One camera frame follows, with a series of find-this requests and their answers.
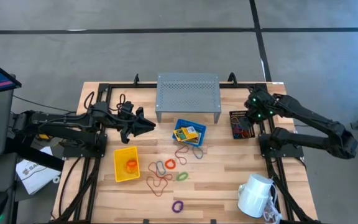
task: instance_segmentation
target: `wooden table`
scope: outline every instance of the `wooden table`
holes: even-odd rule
[[[97,91],[98,85],[99,82],[84,83],[78,104],[78,114],[86,111],[83,102],[90,92]],[[282,83],[267,83],[267,87],[271,94],[286,94]],[[115,129],[106,131],[108,146],[105,157],[101,160],[92,223],[141,223],[145,218],[151,223],[209,223],[211,219],[217,219],[218,223],[264,223],[263,218],[251,218],[237,207],[239,185],[246,183],[250,174],[261,174],[267,177],[265,159],[260,155],[257,139],[234,140],[231,132],[229,111],[245,109],[244,102],[249,95],[247,89],[221,89],[222,114],[217,124],[214,124],[212,114],[194,113],[166,113],[162,122],[157,123],[156,88],[113,89],[110,107],[115,108],[121,93],[125,93],[126,99],[135,105],[134,110],[143,106],[145,117],[155,122],[157,126],[154,131],[136,138],[130,135],[129,144],[121,142],[119,132]],[[172,130],[179,118],[207,125],[207,132],[201,147],[205,155],[198,160],[191,150],[185,154],[188,163],[186,165],[178,163],[176,169],[169,173],[176,177],[180,172],[186,171],[189,173],[189,178],[183,182],[169,181],[162,196],[156,197],[146,184],[146,178],[153,175],[148,170],[148,165],[158,160],[176,159],[174,152],[181,147],[181,144],[172,139]],[[274,122],[278,127],[289,130],[295,128],[292,119],[275,116]],[[254,128],[258,135],[259,126],[255,125]],[[129,146],[137,146],[140,178],[117,183],[114,178],[113,152],[115,149]],[[65,162],[53,209],[55,216],[58,214],[63,181],[75,160],[71,158]],[[63,209],[69,205],[78,192],[83,161],[84,159],[81,159],[76,165],[68,180],[63,196]],[[317,218],[305,168],[292,158],[284,158],[283,163],[290,193],[306,214],[311,218]],[[185,204],[181,213],[172,212],[172,204],[176,200],[182,200]],[[283,216],[287,217],[281,197],[279,197],[279,202]],[[85,195],[81,218],[85,218],[87,203],[88,196]]]

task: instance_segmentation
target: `concrete floor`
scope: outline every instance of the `concrete floor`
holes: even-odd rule
[[[262,27],[358,27],[358,1],[256,0]],[[0,30],[253,27],[245,0],[0,0]],[[264,33],[272,80],[305,107],[348,128],[358,119],[358,32]],[[211,72],[263,81],[254,33],[0,35],[0,67],[15,95],[75,110],[85,81],[156,80],[158,72]],[[12,110],[46,110],[14,99]],[[300,133],[319,134],[310,128]],[[358,131],[353,131],[358,140]],[[358,155],[305,149],[319,219],[358,223]],[[19,205],[18,223],[46,222],[57,186]]]

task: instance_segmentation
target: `white cup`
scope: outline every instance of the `white cup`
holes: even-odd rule
[[[272,184],[272,179],[259,174],[251,174],[248,183],[239,187],[239,203],[237,204],[239,209],[251,217],[262,217],[270,197],[269,190]]]

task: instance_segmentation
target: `mug handle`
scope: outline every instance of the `mug handle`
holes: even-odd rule
[[[238,191],[239,198],[240,198],[240,195],[241,195],[242,191],[244,190],[244,187],[245,187],[245,186],[246,186],[246,184],[241,184],[241,185],[239,186],[239,191]]]

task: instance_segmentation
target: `yellow box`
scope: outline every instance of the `yellow box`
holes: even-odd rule
[[[114,171],[116,173],[116,182],[140,177],[139,159],[135,146],[114,151]]]
[[[177,130],[173,130],[173,133],[178,141],[183,142],[189,139],[194,139],[198,137],[198,134],[194,127],[190,126],[187,128],[180,128]]]

